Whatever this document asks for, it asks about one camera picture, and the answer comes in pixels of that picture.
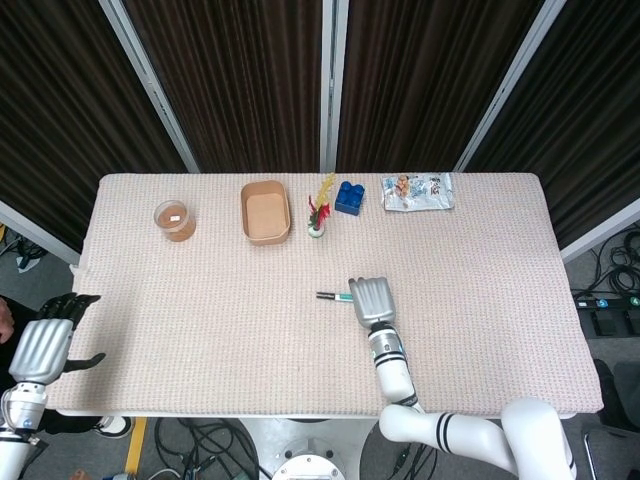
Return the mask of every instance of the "cardboard tray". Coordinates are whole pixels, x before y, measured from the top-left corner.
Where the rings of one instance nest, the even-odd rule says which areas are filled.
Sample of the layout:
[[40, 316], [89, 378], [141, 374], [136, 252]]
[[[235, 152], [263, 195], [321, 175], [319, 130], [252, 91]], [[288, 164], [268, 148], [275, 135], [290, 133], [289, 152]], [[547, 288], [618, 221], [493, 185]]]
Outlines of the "cardboard tray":
[[248, 183], [240, 192], [244, 234], [254, 245], [282, 243], [291, 218], [284, 185], [275, 180]]

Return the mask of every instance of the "person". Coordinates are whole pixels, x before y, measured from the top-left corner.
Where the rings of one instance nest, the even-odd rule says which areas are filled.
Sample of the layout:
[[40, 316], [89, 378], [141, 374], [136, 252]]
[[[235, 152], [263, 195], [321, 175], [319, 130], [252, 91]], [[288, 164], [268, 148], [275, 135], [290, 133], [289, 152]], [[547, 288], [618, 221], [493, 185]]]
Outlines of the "person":
[[[0, 296], [0, 393], [16, 384], [9, 374], [11, 359], [18, 348], [22, 332], [36, 312], [18, 302]], [[52, 435], [83, 433], [94, 430], [107, 438], [122, 438], [130, 433], [133, 424], [127, 417], [69, 417], [55, 410], [45, 409], [38, 431]]]

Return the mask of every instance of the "robot finger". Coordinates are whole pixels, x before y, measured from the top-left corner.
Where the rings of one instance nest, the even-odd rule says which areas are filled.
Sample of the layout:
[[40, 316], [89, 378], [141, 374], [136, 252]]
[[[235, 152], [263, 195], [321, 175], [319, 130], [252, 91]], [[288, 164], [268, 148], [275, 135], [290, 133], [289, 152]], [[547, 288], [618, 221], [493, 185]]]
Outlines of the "robot finger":
[[76, 294], [71, 292], [48, 300], [38, 312], [37, 320], [43, 318], [64, 318], [60, 316], [61, 311], [64, 310], [66, 305], [73, 301], [75, 297]]
[[69, 305], [68, 311], [65, 312], [66, 315], [62, 318], [71, 320], [73, 322], [73, 330], [75, 330], [89, 305], [98, 300], [100, 300], [100, 295], [78, 295], [73, 303]]
[[75, 372], [77, 370], [88, 370], [95, 367], [107, 356], [106, 353], [98, 353], [89, 360], [67, 360], [64, 364], [63, 372]]

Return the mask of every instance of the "snack bag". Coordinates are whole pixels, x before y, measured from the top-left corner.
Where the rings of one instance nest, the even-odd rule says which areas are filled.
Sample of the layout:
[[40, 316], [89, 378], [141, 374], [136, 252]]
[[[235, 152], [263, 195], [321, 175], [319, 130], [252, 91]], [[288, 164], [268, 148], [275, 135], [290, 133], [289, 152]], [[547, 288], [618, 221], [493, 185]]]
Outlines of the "snack bag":
[[396, 212], [453, 208], [450, 173], [400, 174], [382, 178], [384, 209]]

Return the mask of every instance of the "blue toy block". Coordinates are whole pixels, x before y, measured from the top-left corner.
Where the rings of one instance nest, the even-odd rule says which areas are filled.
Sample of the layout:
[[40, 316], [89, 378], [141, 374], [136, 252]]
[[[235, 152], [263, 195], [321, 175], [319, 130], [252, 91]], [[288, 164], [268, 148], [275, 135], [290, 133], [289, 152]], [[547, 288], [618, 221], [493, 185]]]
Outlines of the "blue toy block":
[[350, 215], [358, 215], [363, 196], [364, 187], [362, 185], [351, 185], [349, 182], [342, 182], [336, 197], [335, 209]]

